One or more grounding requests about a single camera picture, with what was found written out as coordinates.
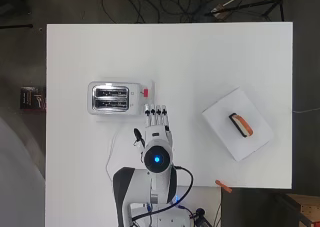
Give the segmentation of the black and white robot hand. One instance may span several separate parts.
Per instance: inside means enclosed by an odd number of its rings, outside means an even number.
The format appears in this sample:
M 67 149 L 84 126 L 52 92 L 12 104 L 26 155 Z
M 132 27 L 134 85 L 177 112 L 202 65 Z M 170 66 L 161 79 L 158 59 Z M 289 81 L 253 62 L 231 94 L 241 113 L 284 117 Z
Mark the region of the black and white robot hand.
M 144 106 L 145 129 L 141 133 L 137 128 L 133 130 L 136 138 L 134 144 L 139 143 L 146 148 L 153 140 L 163 140 L 166 146 L 173 145 L 172 133 L 169 127 L 168 112 L 165 105 L 146 104 Z

